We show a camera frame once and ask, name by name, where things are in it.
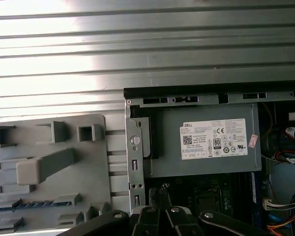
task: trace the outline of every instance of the metal bracket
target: metal bracket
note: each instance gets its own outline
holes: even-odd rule
[[[183,107],[183,106],[203,106],[218,104],[244,104],[257,102],[278,102],[278,101],[295,101],[295,91],[268,91],[256,93],[228,92],[221,98],[218,93],[214,94],[185,94],[184,97],[197,99],[191,101],[179,101],[177,97],[163,96],[163,102],[145,103],[144,98],[135,98],[131,100],[131,105],[140,106],[140,108],[154,107]]]
[[[142,132],[142,147],[143,147],[143,157],[148,157],[151,154],[151,143],[150,143],[150,133],[149,133],[149,119],[148,117],[133,118],[136,121],[137,126],[140,127]]]
[[[125,104],[126,148],[130,211],[137,206],[145,205],[145,189],[143,174],[143,144],[142,130],[135,121],[130,118],[130,106]]]

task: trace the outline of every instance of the wire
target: wire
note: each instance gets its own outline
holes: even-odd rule
[[[268,156],[263,155],[263,154],[261,154],[261,157],[263,157],[263,158],[265,158],[265,159],[268,159],[268,160],[270,160],[270,161],[280,162],[280,161],[278,161],[278,160],[272,159],[271,157],[268,157]]]
[[[295,141],[295,137],[293,137],[292,135],[289,135],[287,132],[286,132],[286,130],[282,130],[283,131],[283,134],[286,136],[286,137],[288,137],[288,138],[290,138],[290,139],[293,139],[294,141]]]
[[[284,222],[283,219],[281,219],[281,218],[279,218],[279,217],[277,217],[275,215],[272,215],[272,214],[268,214],[268,218],[269,218],[270,221],[273,221],[275,223],[282,223],[282,222]],[[291,228],[291,224],[285,225],[284,227],[287,228],[287,229],[290,229]]]
[[[273,116],[269,107],[264,102],[262,103],[262,105],[265,107],[265,110],[269,114],[269,118],[270,118],[270,126],[268,130],[261,136],[261,139],[265,139],[271,133],[274,122],[273,122]]]
[[[278,225],[267,225],[268,228],[271,228],[271,229],[277,229],[277,228],[281,228],[287,224],[290,224],[291,222],[295,221],[295,214],[290,218],[288,219],[287,221],[281,223],[281,224],[278,224]]]
[[[276,232],[275,230],[273,230],[273,229],[271,229],[271,228],[269,228],[269,227],[268,227],[268,230],[269,230],[271,233],[273,233],[274,235],[277,235],[277,236],[283,236],[282,234]]]
[[[275,194],[275,192],[274,192],[274,190],[273,190],[273,186],[272,186],[272,183],[271,183],[271,180],[270,180],[270,175],[268,176],[268,181],[269,181],[270,189],[271,189],[271,192],[272,192],[272,195],[273,195],[275,201],[276,201],[278,204],[280,204],[280,202],[279,202],[278,198],[276,197],[276,194]]]
[[[277,146],[278,146],[278,148],[279,148],[279,151],[280,151],[280,152],[282,153],[282,155],[284,156],[284,158],[287,158],[287,156],[284,154],[283,149],[282,149],[282,147],[281,147],[281,139],[280,139],[281,131],[283,132],[283,128],[280,128],[280,130],[277,132],[277,137],[276,137]]]
[[[287,156],[287,154],[292,154],[292,155],[295,155],[295,151],[293,150],[285,150],[285,151],[277,151],[275,154],[274,154],[274,159],[277,160],[278,162],[290,162],[287,160],[287,158],[289,158]],[[279,156],[282,155],[285,160],[280,160],[279,159]]]
[[[288,208],[273,208],[273,207],[269,207],[269,210],[278,210],[278,211],[287,211],[287,210],[293,210],[293,209],[295,209],[295,206],[293,206],[293,207],[288,207]]]
[[[272,207],[288,207],[288,206],[294,206],[295,203],[291,203],[291,204],[285,204],[285,205],[278,205],[278,204],[273,204],[273,203],[267,203],[267,205],[272,206]]]

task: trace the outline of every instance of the white sticker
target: white sticker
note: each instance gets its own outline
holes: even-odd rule
[[[285,132],[286,132],[288,135],[294,137],[295,127],[288,127],[288,128],[285,130]]]
[[[295,112],[290,112],[289,113],[289,121],[294,121],[295,120]]]
[[[286,158],[286,160],[288,160],[292,164],[295,164],[295,158]]]
[[[247,155],[245,119],[185,122],[180,128],[183,160]]]
[[[256,179],[255,173],[251,172],[251,184],[252,184],[252,200],[254,203],[257,203],[257,194],[256,194]]]
[[[258,140],[258,135],[252,134],[249,144],[248,144],[248,147],[255,148],[255,145],[257,144],[257,140]]]

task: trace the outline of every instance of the red sticker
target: red sticker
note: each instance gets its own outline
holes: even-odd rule
[[[249,141],[248,147],[255,148],[255,145],[257,143],[257,140],[258,140],[258,135],[252,134],[251,135],[251,138],[250,138],[250,141]]]

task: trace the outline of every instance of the screw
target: screw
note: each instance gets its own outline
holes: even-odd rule
[[[132,144],[138,145],[139,142],[140,142],[140,138],[138,136],[132,136],[130,138],[130,143],[132,143]]]
[[[179,212],[179,208],[174,207],[174,208],[171,209],[171,212]]]
[[[147,209],[147,212],[155,212],[155,208],[151,207],[151,208]]]
[[[213,214],[212,213],[205,213],[205,217],[206,218],[213,218]]]
[[[114,215],[114,218],[122,218],[122,215],[121,214],[116,214],[116,215]]]

